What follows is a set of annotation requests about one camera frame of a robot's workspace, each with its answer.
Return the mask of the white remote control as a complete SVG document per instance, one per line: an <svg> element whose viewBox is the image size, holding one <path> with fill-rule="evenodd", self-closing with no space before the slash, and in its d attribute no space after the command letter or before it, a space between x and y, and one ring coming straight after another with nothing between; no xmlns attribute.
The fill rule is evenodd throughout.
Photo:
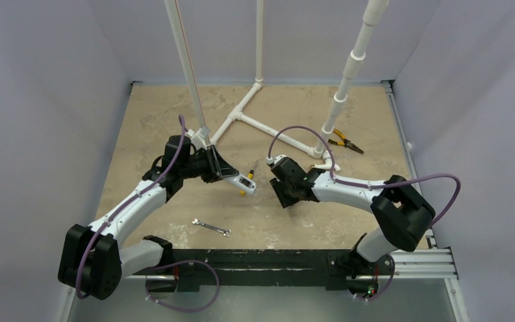
<svg viewBox="0 0 515 322"><path fill-rule="evenodd" d="M253 195L256 190L255 182L243 174L228 176L225 181L239 189L242 195Z"/></svg>

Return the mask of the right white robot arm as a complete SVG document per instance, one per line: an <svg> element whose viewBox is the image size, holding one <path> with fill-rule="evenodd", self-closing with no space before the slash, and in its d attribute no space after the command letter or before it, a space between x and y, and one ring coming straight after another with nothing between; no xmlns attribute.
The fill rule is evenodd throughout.
<svg viewBox="0 0 515 322"><path fill-rule="evenodd" d="M293 159L279 155L267 161L274 178L270 184L283 208L301 201L347 205L371 213L378 227L354 246L349 263L365 273L396 250L412 252L435 218L435 210L402 176L369 181L331 176L328 170L305 171Z"/></svg>

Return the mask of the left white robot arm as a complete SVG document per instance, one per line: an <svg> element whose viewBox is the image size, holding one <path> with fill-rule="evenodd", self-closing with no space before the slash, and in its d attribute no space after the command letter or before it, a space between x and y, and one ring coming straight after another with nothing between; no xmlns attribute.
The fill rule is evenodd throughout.
<svg viewBox="0 0 515 322"><path fill-rule="evenodd" d="M58 281L73 287L82 297L103 300L123 277L137 271L150 268L156 274L169 272L173 256L166 252L170 244L163 239L151 236L134 247L124 249L122 245L191 178L205 183L225 180L248 194L255 190L255 183L227 163L214 145L195 148L190 138L171 136L164 153L116 208L88 226L75 224L67 231Z"/></svg>

